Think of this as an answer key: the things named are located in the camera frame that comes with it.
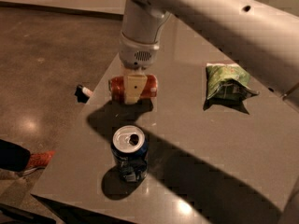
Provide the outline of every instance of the soda can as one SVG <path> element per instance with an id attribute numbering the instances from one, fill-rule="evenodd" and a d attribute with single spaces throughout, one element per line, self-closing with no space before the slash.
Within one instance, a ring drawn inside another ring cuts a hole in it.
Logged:
<path id="1" fill-rule="evenodd" d="M 122 180 L 139 182 L 146 177 L 148 143 L 139 128 L 128 125 L 118 129 L 113 135 L 111 149 Z"/>
<path id="2" fill-rule="evenodd" d="M 158 92 L 158 80 L 155 75 L 147 75 L 147 83 L 142 93 L 140 94 L 140 100 L 150 99 L 157 96 Z M 113 101 L 123 103 L 124 102 L 124 85 L 123 77 L 113 77 L 109 80 L 109 90 Z"/>

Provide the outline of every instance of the person's leg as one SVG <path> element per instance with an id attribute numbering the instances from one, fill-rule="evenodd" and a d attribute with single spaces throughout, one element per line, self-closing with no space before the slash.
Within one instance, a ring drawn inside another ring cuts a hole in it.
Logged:
<path id="1" fill-rule="evenodd" d="M 30 156 L 29 150 L 0 139 L 0 168 L 20 172 L 26 168 Z"/>

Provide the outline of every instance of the dark blue can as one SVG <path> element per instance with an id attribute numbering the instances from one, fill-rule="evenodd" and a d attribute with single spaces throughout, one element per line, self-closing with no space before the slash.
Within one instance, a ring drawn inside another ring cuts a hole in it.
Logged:
<path id="1" fill-rule="evenodd" d="M 139 182 L 148 172 L 148 143 L 143 132 L 128 125 L 118 129 L 111 144 L 120 177 L 126 182 Z"/>

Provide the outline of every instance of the red can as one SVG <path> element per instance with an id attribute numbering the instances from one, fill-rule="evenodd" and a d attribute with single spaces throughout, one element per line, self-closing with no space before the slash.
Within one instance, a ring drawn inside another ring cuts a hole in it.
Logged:
<path id="1" fill-rule="evenodd" d="M 148 80 L 140 94 L 140 99 L 150 99 L 157 96 L 158 80 L 155 75 L 146 75 Z M 123 77 L 113 77 L 109 80 L 109 89 L 113 101 L 124 103 Z"/>

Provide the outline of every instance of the crumpled green bag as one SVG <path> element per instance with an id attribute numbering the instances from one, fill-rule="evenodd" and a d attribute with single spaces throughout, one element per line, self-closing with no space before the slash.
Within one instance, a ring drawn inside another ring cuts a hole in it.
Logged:
<path id="1" fill-rule="evenodd" d="M 208 63 L 206 74 L 207 100 L 217 98 L 243 101 L 259 94 L 247 86 L 250 74 L 236 63 Z"/>

